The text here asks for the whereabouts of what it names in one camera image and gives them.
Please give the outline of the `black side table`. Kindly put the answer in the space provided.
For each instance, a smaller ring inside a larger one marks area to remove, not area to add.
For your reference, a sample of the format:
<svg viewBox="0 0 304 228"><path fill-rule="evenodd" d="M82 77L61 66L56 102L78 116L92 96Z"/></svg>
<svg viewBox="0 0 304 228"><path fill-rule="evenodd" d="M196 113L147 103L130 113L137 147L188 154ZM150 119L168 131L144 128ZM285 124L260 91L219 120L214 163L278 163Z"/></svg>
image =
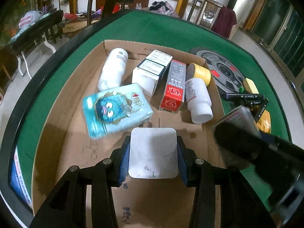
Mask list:
<svg viewBox="0 0 304 228"><path fill-rule="evenodd" d="M56 52L54 44L57 43L57 37L62 37L62 27L60 26L62 18L62 10L54 10L50 13L44 14L25 29L21 29L4 46L4 49L8 50L8 52L17 58L17 69L21 76L25 75L21 67L21 63L24 61L27 75L29 78L32 78L25 52L33 46L38 47L39 40L42 40L44 45L51 49L53 53ZM54 44L49 43L49 39L53 40Z"/></svg>

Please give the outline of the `white pill bottle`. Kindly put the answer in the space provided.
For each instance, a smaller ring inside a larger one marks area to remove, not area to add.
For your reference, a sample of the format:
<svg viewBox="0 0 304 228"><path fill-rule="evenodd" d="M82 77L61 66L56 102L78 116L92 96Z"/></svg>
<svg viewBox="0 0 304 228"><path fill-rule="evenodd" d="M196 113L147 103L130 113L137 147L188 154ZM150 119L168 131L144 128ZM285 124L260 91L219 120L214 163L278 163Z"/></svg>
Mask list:
<svg viewBox="0 0 304 228"><path fill-rule="evenodd" d="M185 100L194 124L204 124L212 120L212 102L202 79L191 78L186 81Z"/></svg>
<svg viewBox="0 0 304 228"><path fill-rule="evenodd" d="M115 48L110 51L110 54L103 65L101 76L99 77L97 84L97 88L100 92L117 88L121 85L127 61L128 53L124 49Z"/></svg>

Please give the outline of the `white small carton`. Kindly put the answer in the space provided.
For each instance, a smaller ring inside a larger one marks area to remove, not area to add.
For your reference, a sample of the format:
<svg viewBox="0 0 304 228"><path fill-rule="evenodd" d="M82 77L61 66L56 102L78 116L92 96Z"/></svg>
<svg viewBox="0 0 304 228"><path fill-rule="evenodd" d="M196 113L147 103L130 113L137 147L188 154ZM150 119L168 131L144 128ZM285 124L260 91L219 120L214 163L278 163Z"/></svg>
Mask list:
<svg viewBox="0 0 304 228"><path fill-rule="evenodd" d="M132 71L132 83L139 84L144 94L152 97L164 71L165 66L145 59Z"/></svg>

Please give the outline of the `pile of clothes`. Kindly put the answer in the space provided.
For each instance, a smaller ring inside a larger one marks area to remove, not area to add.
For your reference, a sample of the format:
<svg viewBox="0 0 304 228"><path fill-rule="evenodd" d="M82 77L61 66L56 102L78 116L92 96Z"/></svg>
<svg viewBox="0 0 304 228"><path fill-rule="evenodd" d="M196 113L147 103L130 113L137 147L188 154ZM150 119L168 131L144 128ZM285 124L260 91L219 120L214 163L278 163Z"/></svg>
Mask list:
<svg viewBox="0 0 304 228"><path fill-rule="evenodd" d="M170 17L178 17L178 14L174 10L174 8L168 2L164 2L164 1L160 1L160 2L154 1L152 5L149 7L149 11L167 15Z"/></svg>

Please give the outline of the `wooden chair with carving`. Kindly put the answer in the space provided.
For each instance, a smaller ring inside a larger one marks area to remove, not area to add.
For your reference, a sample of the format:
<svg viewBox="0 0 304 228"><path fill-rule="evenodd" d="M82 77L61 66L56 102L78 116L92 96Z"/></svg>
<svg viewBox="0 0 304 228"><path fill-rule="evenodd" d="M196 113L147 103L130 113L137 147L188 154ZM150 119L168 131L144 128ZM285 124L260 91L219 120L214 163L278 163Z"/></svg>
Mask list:
<svg viewBox="0 0 304 228"><path fill-rule="evenodd" d="M191 5L187 21L191 20L194 10L197 9L198 12L194 23L207 29L211 29L219 11L223 7L221 3L214 0L194 0Z"/></svg>

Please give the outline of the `black marker purple cap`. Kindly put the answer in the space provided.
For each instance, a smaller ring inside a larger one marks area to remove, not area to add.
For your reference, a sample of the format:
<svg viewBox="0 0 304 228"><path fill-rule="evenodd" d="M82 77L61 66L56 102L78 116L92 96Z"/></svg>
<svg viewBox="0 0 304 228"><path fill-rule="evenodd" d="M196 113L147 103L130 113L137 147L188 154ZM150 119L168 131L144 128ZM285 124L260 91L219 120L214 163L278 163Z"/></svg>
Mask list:
<svg viewBox="0 0 304 228"><path fill-rule="evenodd" d="M236 101L240 99L246 100L263 100L265 97L263 94L240 94L240 93L226 93L222 94L221 97L227 101Z"/></svg>

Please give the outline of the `blue cartoon tissue pack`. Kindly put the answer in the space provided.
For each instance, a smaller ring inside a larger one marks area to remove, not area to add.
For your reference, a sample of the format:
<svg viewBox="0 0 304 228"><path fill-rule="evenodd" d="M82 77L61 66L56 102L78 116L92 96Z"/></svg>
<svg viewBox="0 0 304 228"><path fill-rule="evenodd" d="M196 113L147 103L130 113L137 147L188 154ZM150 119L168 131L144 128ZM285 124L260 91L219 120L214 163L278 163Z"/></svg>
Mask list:
<svg viewBox="0 0 304 228"><path fill-rule="evenodd" d="M92 139L100 139L143 124L154 113L137 83L83 98L82 111Z"/></svg>

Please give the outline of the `white square adapter box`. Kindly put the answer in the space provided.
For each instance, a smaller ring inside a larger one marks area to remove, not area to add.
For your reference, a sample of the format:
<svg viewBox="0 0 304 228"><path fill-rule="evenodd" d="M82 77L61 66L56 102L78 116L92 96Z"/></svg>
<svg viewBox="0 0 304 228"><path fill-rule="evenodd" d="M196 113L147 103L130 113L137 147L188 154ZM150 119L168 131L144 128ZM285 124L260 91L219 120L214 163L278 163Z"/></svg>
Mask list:
<svg viewBox="0 0 304 228"><path fill-rule="evenodd" d="M173 179L178 175L177 134L173 128L134 128L129 169L135 179Z"/></svg>

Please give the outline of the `red white medicine box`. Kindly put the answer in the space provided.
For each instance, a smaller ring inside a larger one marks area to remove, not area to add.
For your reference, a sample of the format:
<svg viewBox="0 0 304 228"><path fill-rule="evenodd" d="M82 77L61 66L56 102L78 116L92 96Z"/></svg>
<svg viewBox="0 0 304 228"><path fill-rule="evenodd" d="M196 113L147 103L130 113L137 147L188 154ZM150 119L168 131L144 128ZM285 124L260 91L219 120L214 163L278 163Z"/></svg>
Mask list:
<svg viewBox="0 0 304 228"><path fill-rule="evenodd" d="M177 113L184 103L186 64L172 60L159 110Z"/></svg>

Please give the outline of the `black marker green cap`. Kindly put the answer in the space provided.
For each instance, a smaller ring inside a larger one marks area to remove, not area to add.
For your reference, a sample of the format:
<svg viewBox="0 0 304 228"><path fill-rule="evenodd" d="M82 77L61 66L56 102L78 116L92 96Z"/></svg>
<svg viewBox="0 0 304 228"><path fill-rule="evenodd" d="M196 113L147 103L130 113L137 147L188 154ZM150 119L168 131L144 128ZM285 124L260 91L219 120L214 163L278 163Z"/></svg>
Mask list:
<svg viewBox="0 0 304 228"><path fill-rule="evenodd" d="M243 86L239 87L239 92L240 92L240 93L244 93L244 91L245 91L245 89L244 89Z"/></svg>

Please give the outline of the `round grey mahjong table hub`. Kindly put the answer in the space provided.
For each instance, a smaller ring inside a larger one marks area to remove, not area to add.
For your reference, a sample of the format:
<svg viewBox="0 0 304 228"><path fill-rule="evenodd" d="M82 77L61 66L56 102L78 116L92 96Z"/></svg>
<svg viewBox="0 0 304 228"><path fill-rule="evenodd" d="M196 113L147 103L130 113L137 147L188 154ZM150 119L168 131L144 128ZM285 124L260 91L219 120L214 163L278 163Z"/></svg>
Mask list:
<svg viewBox="0 0 304 228"><path fill-rule="evenodd" d="M220 95L239 93L239 87L243 86L245 77L228 59L215 51L201 47L190 49L190 53L205 59Z"/></svg>

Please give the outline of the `black marker gold band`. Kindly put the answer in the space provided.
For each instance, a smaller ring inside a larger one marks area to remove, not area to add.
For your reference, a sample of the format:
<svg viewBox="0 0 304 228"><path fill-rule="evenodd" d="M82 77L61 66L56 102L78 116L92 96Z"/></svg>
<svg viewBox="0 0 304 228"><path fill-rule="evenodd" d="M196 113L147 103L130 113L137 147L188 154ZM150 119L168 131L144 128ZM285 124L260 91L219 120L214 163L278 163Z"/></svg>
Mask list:
<svg viewBox="0 0 304 228"><path fill-rule="evenodd" d="M249 109L257 109L257 107L260 107L264 105L265 107L268 105L269 100L267 98L264 99L258 99L258 100L249 100L247 102L247 106Z"/></svg>

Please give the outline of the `clear packet with red part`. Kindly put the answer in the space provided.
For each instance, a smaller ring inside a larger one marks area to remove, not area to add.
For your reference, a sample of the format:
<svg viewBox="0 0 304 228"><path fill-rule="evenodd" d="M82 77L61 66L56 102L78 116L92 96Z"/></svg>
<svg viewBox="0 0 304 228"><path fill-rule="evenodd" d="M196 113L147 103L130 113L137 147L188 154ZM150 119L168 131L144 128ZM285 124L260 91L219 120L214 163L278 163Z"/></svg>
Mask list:
<svg viewBox="0 0 304 228"><path fill-rule="evenodd" d="M251 111L244 106L239 106L220 118L213 125L214 136L245 137L255 136L260 138L260 132Z"/></svg>

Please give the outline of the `yellow tape roll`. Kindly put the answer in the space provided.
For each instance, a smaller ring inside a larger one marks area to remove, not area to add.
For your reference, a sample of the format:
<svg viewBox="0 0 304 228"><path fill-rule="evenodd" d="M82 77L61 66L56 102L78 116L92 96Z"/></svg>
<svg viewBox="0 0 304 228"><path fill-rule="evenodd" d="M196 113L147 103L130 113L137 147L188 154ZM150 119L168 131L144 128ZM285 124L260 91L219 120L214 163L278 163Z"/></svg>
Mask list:
<svg viewBox="0 0 304 228"><path fill-rule="evenodd" d="M211 72L205 67L191 63L186 70L186 80L192 78L199 78L204 81L206 86L208 86L211 81Z"/></svg>

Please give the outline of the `yellow padded envelope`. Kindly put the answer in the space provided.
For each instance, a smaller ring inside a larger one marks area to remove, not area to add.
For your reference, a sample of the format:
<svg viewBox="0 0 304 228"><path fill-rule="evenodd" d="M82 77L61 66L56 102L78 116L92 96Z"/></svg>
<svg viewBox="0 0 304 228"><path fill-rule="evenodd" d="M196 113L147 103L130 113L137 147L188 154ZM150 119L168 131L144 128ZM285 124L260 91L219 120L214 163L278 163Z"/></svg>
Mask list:
<svg viewBox="0 0 304 228"><path fill-rule="evenodd" d="M271 133L271 116L269 111L265 110L257 122L257 128L264 133Z"/></svg>

